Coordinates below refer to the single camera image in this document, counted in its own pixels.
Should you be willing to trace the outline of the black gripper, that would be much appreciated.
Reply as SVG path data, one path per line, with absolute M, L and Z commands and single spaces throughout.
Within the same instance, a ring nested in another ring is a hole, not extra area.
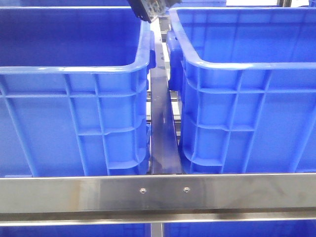
M 128 0 L 135 16 L 148 23 L 152 23 L 173 5 L 181 2 L 181 0 Z

